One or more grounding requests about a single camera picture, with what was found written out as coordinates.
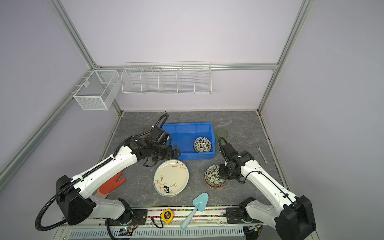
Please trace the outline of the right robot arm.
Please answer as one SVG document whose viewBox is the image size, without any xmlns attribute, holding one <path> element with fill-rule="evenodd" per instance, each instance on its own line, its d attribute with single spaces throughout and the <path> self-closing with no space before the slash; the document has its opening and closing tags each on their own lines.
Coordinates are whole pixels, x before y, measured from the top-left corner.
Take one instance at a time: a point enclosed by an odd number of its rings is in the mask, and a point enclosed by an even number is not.
<svg viewBox="0 0 384 240">
<path fill-rule="evenodd" d="M 298 197 L 283 187 L 249 152 L 236 151 L 223 137 L 219 138 L 219 151 L 225 160 L 220 164 L 220 177 L 240 184 L 252 183 L 271 203 L 267 206 L 253 198 L 244 200 L 240 208 L 247 221 L 258 220 L 273 227 L 282 240 L 304 240 L 317 229 L 307 197 Z"/>
</svg>

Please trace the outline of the green floral bowl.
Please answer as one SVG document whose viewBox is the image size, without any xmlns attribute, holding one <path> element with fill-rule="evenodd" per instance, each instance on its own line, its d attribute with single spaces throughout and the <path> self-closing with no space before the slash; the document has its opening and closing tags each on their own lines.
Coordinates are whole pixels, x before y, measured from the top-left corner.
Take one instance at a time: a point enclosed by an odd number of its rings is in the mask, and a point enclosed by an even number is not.
<svg viewBox="0 0 384 240">
<path fill-rule="evenodd" d="M 220 186 L 225 181 L 225 179 L 222 179 L 219 176 L 219 165 L 212 165 L 208 167 L 205 172 L 205 182 L 212 186 Z"/>
<path fill-rule="evenodd" d="M 197 153 L 208 153 L 212 149 L 212 143 L 206 137 L 198 137 L 195 139 L 193 147 Z"/>
</svg>

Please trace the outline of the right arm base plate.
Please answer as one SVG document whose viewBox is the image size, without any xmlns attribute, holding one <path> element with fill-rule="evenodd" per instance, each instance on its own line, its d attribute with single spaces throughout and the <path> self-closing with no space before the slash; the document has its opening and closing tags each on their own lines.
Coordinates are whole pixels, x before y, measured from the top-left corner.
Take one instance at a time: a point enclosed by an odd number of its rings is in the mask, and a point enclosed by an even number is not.
<svg viewBox="0 0 384 240">
<path fill-rule="evenodd" d="M 224 217 L 228 224 L 240 224 L 249 220 L 245 210 L 240 207 L 226 208 Z"/>
</svg>

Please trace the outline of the orange patterned bowl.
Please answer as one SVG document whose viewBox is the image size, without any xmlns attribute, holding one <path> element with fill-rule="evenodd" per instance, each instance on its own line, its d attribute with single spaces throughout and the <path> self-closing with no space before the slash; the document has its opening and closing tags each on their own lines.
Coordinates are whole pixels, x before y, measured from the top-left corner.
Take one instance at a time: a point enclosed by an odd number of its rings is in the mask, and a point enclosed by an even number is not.
<svg viewBox="0 0 384 240">
<path fill-rule="evenodd" d="M 208 184 L 207 182 L 205 182 L 206 183 L 206 185 L 210 188 L 210 189 L 213 189 L 213 190 L 219 190 L 219 189 L 222 189 L 224 186 L 225 186 L 225 182 L 222 184 L 222 185 L 220 185 L 220 186 L 212 186 L 212 185 L 210 185 L 210 184 Z"/>
</svg>

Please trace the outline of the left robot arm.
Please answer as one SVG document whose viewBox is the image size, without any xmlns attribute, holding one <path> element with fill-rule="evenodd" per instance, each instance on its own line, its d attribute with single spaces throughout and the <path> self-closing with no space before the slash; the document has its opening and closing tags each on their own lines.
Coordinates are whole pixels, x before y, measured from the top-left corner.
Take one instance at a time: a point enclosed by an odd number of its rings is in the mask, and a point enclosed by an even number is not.
<svg viewBox="0 0 384 240">
<path fill-rule="evenodd" d="M 124 199 L 103 200 L 94 195 L 108 180 L 129 166 L 144 160 L 177 160 L 181 153 L 172 147 L 172 137 L 163 126 L 169 115 L 163 114 L 150 130 L 124 139 L 113 154 L 92 168 L 69 178 L 64 175 L 57 180 L 56 193 L 42 207 L 35 220 L 37 231 L 45 232 L 63 224 L 77 225 L 89 218 L 116 221 L 120 225 L 131 222 L 134 217 L 131 206 Z M 42 219 L 48 208 L 57 203 L 64 215 L 58 223 L 43 226 Z"/>
</svg>

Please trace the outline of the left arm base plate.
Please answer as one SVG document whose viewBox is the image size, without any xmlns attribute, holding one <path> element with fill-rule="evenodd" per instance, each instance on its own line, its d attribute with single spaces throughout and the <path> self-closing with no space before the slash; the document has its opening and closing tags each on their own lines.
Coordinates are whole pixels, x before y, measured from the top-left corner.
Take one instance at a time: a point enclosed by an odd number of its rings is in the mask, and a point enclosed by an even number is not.
<svg viewBox="0 0 384 240">
<path fill-rule="evenodd" d="M 128 226 L 143 226 L 146 224 L 147 217 L 147 209 L 126 210 L 119 218 L 119 224 Z"/>
</svg>

